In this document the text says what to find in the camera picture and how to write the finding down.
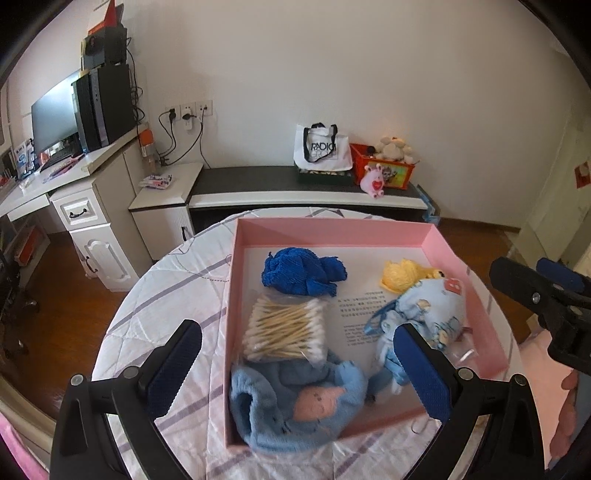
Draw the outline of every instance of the cabinet door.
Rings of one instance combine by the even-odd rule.
[[[117,242],[111,225],[84,228],[70,233],[89,269],[111,291],[129,291],[139,280]]]
[[[160,260],[195,234],[187,206],[131,213],[154,260]]]

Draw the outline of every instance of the blue towel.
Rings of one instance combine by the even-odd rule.
[[[265,260],[262,284],[288,295],[319,297],[336,295],[332,282],[347,279],[345,266],[337,257],[318,258],[307,248],[289,247]]]
[[[300,452],[335,440],[363,406],[367,385],[360,368],[331,352],[322,368],[246,362],[232,367],[230,411],[253,450]]]

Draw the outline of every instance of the cotton swab pack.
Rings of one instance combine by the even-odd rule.
[[[302,358],[323,365],[327,355],[325,305],[319,299],[288,304],[261,296],[242,339],[245,358],[251,362]]]

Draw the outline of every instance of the yellow knitted toy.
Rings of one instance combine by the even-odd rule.
[[[379,285],[392,293],[400,295],[419,280],[443,278],[445,275],[436,268],[424,268],[413,260],[403,258],[400,263],[386,262],[382,281]]]

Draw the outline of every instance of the black box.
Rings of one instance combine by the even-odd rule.
[[[127,62],[127,28],[123,25],[103,27],[84,39],[82,69]]]

